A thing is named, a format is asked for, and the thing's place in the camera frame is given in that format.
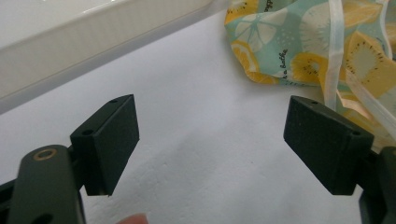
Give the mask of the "fruit print drawstring bag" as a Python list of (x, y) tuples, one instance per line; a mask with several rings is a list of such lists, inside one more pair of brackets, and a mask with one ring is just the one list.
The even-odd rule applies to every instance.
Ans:
[(251, 80), (319, 86), (375, 151), (396, 147), (396, 0), (231, 0), (224, 25)]

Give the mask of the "white plastic tray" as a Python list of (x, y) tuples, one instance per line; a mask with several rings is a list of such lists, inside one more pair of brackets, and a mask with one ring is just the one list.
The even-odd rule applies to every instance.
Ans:
[(228, 0), (0, 0), (0, 115)]

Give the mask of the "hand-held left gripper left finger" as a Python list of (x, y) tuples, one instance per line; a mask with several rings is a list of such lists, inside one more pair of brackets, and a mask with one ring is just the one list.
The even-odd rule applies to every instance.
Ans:
[(134, 96), (110, 100), (70, 135), (89, 196), (112, 195), (139, 141)]

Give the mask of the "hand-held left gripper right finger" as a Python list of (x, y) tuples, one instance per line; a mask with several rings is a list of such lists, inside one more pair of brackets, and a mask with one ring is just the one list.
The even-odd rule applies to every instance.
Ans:
[(354, 192), (359, 159), (374, 136), (321, 103), (291, 96), (283, 137), (317, 180), (333, 195)]

